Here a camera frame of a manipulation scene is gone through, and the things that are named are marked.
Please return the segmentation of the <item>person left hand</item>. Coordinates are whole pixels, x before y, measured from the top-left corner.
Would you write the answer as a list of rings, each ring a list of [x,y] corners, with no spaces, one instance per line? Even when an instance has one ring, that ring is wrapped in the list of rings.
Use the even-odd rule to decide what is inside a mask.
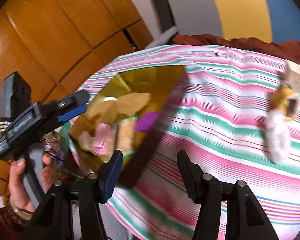
[[[44,188],[48,190],[54,182],[53,174],[55,172],[53,165],[51,164],[52,159],[48,153],[45,153],[43,155],[43,163],[45,164],[45,167],[41,171],[40,176],[44,183]],[[19,160],[11,163],[8,185],[12,199],[18,209],[21,211],[33,213],[36,208],[28,197],[21,181],[21,175],[25,171],[25,167],[26,164],[24,158],[20,158]]]

